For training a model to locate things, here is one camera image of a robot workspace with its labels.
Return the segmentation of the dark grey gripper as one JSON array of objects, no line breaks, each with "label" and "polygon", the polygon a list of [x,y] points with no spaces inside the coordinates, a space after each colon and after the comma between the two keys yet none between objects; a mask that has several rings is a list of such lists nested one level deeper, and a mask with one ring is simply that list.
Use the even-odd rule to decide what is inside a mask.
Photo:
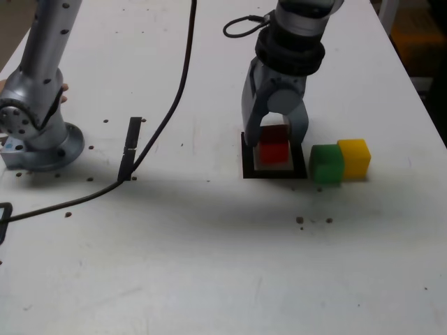
[{"label": "dark grey gripper", "polygon": [[291,84],[304,92],[307,76],[286,75],[272,70],[260,59],[252,59],[242,91],[244,141],[248,147],[258,144],[261,122],[268,110],[284,117],[291,144],[301,144],[307,133],[309,117],[303,95],[292,89],[279,89],[272,94],[272,83]]}]

